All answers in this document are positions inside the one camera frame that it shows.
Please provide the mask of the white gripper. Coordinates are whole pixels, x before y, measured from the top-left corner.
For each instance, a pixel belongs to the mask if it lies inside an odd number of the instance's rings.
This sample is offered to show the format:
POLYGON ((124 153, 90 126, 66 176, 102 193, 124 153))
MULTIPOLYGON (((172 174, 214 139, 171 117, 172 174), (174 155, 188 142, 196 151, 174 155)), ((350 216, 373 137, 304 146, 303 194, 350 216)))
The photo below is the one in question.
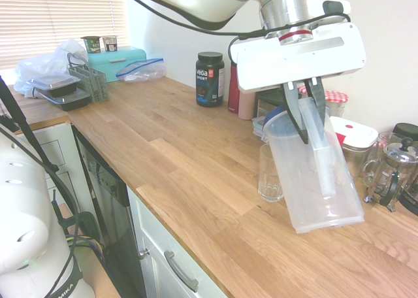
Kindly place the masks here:
POLYGON ((277 38, 235 45, 238 87, 242 92, 263 91, 283 85, 287 113, 304 144, 308 132, 298 105, 296 81, 305 80, 308 96, 325 123, 323 78, 354 73, 366 63, 360 31, 350 22, 314 29, 313 39, 280 44, 277 38))

